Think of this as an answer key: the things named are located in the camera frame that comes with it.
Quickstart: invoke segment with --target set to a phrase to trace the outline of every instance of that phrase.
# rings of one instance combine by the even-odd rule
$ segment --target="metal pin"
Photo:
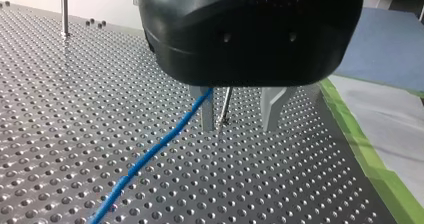
[[[69,36],[68,0],[62,0],[62,36]]]
[[[424,5],[423,5],[423,9],[421,10],[421,15],[420,15],[420,22],[422,22],[423,21],[423,18],[424,18]]]
[[[229,118],[227,117],[227,113],[228,113],[228,107],[230,106],[232,93],[233,93],[233,88],[228,87],[227,93],[225,94],[224,106],[222,107],[222,112],[218,119],[218,140],[220,140],[220,134],[221,134],[223,125],[229,124]]]

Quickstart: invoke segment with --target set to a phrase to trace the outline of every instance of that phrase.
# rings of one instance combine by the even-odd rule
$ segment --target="black plastic cover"
[[[298,86],[343,59],[363,0],[139,0],[159,66],[197,86]]]

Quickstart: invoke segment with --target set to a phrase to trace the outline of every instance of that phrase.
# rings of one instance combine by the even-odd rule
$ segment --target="blue cable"
[[[110,207],[121,195],[121,192],[125,188],[125,186],[127,186],[128,183],[131,182],[132,178],[137,174],[137,172],[139,172],[140,169],[143,168],[143,166],[146,165],[153,156],[155,156],[163,147],[167,146],[168,142],[178,136],[178,134],[184,129],[190,119],[194,116],[194,114],[196,114],[197,110],[199,110],[200,106],[203,104],[206,98],[211,95],[212,92],[213,88],[210,88],[205,93],[205,95],[199,97],[194,102],[191,111],[184,115],[183,119],[177,124],[177,126],[173,130],[171,130],[171,132],[169,132],[165,137],[163,137],[158,144],[154,145],[152,149],[150,149],[144,156],[142,156],[128,171],[127,176],[123,176],[121,177],[121,179],[119,179],[118,183],[116,183],[115,187],[112,189],[112,192],[110,193],[109,197],[102,203],[102,205],[99,207],[99,209],[91,219],[90,224],[100,223],[100,221],[109,211]]]

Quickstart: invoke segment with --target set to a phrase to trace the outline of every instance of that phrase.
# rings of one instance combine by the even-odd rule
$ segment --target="green edge strip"
[[[396,222],[399,224],[424,223],[423,207],[398,175],[386,169],[331,81],[328,79],[321,81],[321,90],[328,107],[348,140],[356,160]]]

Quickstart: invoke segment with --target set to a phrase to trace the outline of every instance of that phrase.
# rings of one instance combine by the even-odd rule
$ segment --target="metal hole pattern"
[[[142,37],[73,22],[64,43],[59,19],[11,8],[0,30],[0,223],[87,223],[193,99]],[[104,223],[392,223],[318,94],[300,88],[263,132],[260,89],[236,88],[222,140],[197,115]]]

